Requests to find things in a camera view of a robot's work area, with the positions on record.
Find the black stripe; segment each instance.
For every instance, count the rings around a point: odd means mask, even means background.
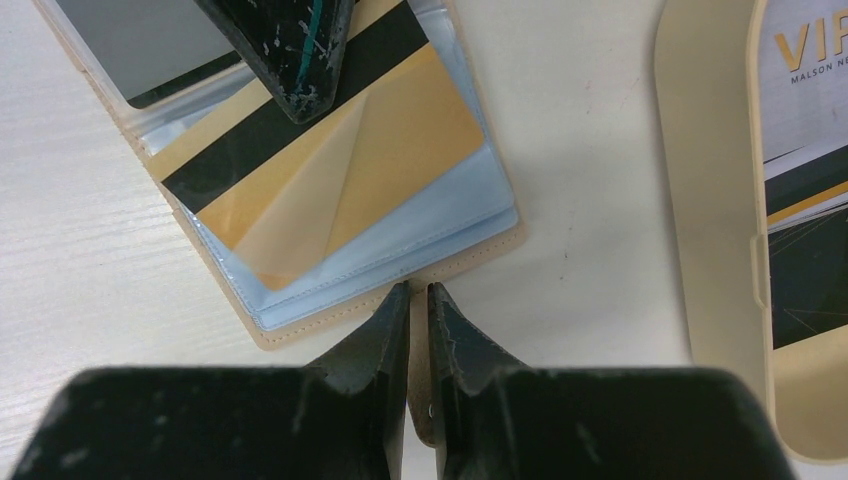
[[[324,117],[427,44],[415,14],[402,1],[352,38],[345,50],[330,110],[297,125],[269,100],[186,162],[162,184],[198,213]]]
[[[848,146],[766,180],[769,215],[848,182]]]

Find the gold card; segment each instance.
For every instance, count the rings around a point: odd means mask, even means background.
[[[483,140],[407,2],[363,0],[328,114],[296,125],[256,80],[148,169],[276,290]]]

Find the beige frame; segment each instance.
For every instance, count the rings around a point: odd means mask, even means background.
[[[668,0],[655,74],[695,362],[737,374],[788,450],[848,461],[848,327],[772,349],[758,53],[768,0]]]

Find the white wood grain surface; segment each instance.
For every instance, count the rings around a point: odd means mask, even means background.
[[[662,0],[457,3],[530,237],[448,288],[530,364],[688,363],[651,74]],[[299,364],[356,326],[258,350],[27,0],[0,0],[0,45],[0,477],[83,368]],[[435,478],[411,426],[405,444],[404,478]]]

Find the black plastic piece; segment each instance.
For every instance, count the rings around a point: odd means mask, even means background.
[[[704,369],[532,369],[430,287],[442,479],[793,478],[742,384]]]
[[[330,108],[354,0],[195,1],[293,122]]]
[[[534,369],[428,291],[439,477],[791,479],[734,377],[703,369]],[[14,479],[399,479],[410,291],[302,368],[84,373]]]
[[[399,479],[409,288],[304,368],[122,368],[53,401],[15,480]]]

